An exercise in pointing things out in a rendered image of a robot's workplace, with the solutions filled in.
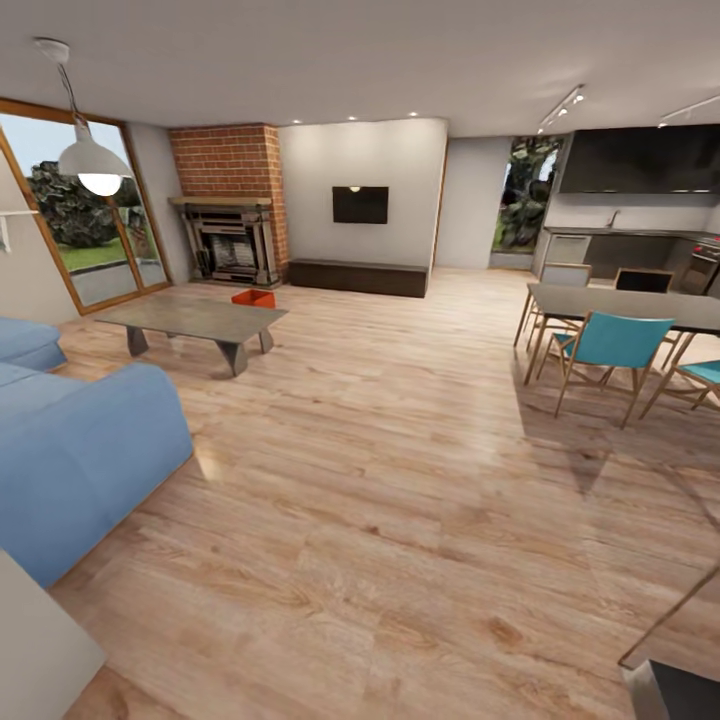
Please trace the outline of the storage box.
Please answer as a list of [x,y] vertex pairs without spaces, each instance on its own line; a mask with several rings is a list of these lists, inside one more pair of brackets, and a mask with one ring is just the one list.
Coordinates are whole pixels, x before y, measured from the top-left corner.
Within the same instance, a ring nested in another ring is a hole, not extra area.
[[231,301],[234,304],[240,304],[244,306],[264,306],[268,308],[275,308],[275,296],[271,292],[263,290],[249,290],[245,293],[239,293],[231,297]]

